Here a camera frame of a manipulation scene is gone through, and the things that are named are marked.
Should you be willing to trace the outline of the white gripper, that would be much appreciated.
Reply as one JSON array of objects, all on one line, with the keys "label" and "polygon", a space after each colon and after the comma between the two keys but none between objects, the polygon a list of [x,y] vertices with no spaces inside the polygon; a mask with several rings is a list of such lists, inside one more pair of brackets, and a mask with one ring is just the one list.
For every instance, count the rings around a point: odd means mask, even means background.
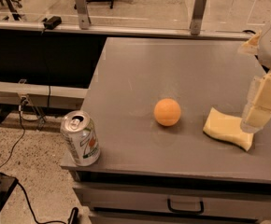
[{"label": "white gripper", "polygon": [[[261,32],[244,42],[237,51],[258,55],[259,63],[271,69],[271,20]],[[250,83],[240,128],[245,133],[257,133],[269,120],[271,120],[271,71],[262,77],[255,77]]]}]

